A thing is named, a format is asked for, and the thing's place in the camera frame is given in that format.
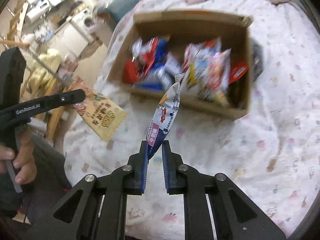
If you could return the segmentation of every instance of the open cardboard box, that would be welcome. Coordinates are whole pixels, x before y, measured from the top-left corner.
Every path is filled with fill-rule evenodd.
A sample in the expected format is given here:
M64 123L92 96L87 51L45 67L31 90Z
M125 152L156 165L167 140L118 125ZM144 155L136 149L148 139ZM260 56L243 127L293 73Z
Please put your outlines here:
M181 106L220 114L238 119L249 112L251 90L252 55L248 27L250 17L212 11L172 10L164 12L140 13L134 15L134 24L125 38L119 54L110 70L108 81L119 83L122 80L124 64L132 58L130 48L138 39L143 42L155 36L170 35L168 51L183 63L184 51L189 43L200 43L221 37L222 50L231 48L231 61L240 59L249 65L249 71L239 80L241 108L222 108L217 103L181 95ZM133 94L161 99L164 92L144 90L123 84Z

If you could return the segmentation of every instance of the finger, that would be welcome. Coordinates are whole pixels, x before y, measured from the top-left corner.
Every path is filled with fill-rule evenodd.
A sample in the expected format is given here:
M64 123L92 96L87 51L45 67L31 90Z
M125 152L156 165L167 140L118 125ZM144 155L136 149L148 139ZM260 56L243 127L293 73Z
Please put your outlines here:
M32 182L37 175L37 168L33 157L21 167L20 172L16 176L16 183L19 185Z
M21 145L27 145L31 141L31 132L26 128L20 135Z
M12 160L14 158L14 151L0 143L0 160Z
M25 165L31 159L33 149L34 149L33 141L29 141L25 145L22 144L17 157L13 161L13 166L16 169L19 169L23 165Z
M7 165L5 165L4 161L0 161L0 174L4 174L7 172Z

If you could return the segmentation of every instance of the yellow cloth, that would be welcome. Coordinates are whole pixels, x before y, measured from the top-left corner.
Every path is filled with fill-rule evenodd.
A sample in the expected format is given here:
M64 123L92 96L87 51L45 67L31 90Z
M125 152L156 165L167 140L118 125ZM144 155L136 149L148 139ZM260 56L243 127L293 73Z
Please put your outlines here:
M57 50L48 49L47 54L40 54L39 59L43 61L53 72L56 73L58 71L59 65L61 63L61 55ZM53 76L48 73L46 69L43 68L38 62L36 62L36 60L32 61L30 69L35 69L35 72L33 73L28 83L31 89L39 89L36 86L43 73L46 73L46 75L44 76L40 86L46 84L45 89L47 89L49 81L53 78Z

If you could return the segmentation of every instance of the snack package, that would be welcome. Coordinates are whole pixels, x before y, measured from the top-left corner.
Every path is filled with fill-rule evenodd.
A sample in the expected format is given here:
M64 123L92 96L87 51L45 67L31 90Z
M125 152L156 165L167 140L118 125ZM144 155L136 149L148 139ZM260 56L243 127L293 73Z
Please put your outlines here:
M86 98L83 102L74 104L73 108L102 140L108 142L127 117L127 112L109 98L89 88L80 77L73 81L68 91L76 89L82 89Z
M145 78L135 83L135 86L145 89L163 90L161 81L158 77L158 73L163 67L164 63L156 63L147 73Z
M214 54L202 53L202 50L200 49L185 73L181 94L197 96L228 107L226 93L229 85L231 49Z
M249 69L248 64L242 61L237 61L231 64L229 84L240 79L248 71L248 69Z
M221 38L199 44L189 44L184 53L183 73L185 73L196 58L203 59L221 51Z
M132 45L132 55L139 58L139 62L144 66L143 76L146 76L154 63L164 59L167 50L167 43L170 36L155 37L145 45L142 44L142 39L139 38Z
M149 160L155 155L168 135L180 105L180 81L183 74L175 77L175 83L164 94L152 118L146 140Z
M139 77L138 66L135 62L135 57L127 60L124 64L124 69L122 72L122 82L125 84L133 84L137 82Z
M168 52L167 54L167 61L165 62L164 69L172 77L182 73L180 63L175 59L171 52Z

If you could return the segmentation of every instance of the bed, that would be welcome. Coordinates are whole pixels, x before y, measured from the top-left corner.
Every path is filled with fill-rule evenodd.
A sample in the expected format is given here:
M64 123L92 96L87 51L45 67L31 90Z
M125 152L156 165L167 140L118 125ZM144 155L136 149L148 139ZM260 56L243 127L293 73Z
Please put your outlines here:
M264 71L252 84L249 114L236 121L181 107L167 136L171 149L201 173L225 173L288 237L320 189L320 40L305 13L291 3L141 0L116 27L94 87L128 118L105 143L78 116L64 139L67 177L75 185L89 173L110 174L139 151L158 101L130 95L106 78L133 14L176 8L252 15L250 32L263 46ZM183 198L167 195L159 183L163 179L159 150L149 162L145 194L128 197L127 235L184 239Z

